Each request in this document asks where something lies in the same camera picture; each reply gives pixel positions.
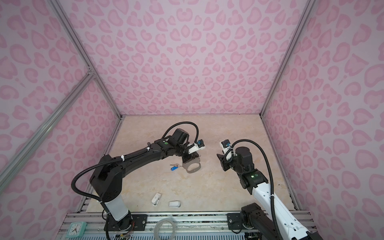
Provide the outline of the key with blue tag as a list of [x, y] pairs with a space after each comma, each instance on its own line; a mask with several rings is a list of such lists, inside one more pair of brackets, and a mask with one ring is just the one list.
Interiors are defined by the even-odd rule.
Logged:
[[171, 166], [172, 166], [171, 167], [171, 171], [174, 171], [174, 170], [179, 169], [179, 168], [182, 167], [182, 165], [179, 165], [179, 164], [172, 164]]

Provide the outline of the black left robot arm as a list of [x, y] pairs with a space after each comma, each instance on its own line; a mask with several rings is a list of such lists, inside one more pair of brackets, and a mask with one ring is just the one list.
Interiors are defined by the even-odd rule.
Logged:
[[171, 136], [165, 136], [146, 148], [131, 154], [112, 158], [106, 155], [101, 158], [91, 178], [91, 186], [99, 197], [106, 216], [105, 231], [130, 231], [133, 229], [133, 217], [123, 201], [121, 192], [123, 178], [131, 172], [155, 161], [167, 157], [181, 157], [183, 163], [199, 158], [198, 150], [204, 149], [203, 140], [189, 143], [189, 134], [178, 128]]

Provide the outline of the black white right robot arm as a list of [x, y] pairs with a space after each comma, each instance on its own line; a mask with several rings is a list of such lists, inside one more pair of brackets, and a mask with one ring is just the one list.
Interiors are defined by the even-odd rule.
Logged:
[[229, 228], [259, 231], [259, 239], [265, 240], [321, 240], [317, 232], [310, 232], [288, 210], [274, 193], [274, 188], [262, 172], [254, 167], [252, 154], [247, 147], [236, 148], [231, 154], [229, 142], [223, 153], [217, 154], [224, 171], [234, 170], [243, 189], [247, 190], [261, 205], [256, 203], [241, 208], [240, 219], [228, 219]]

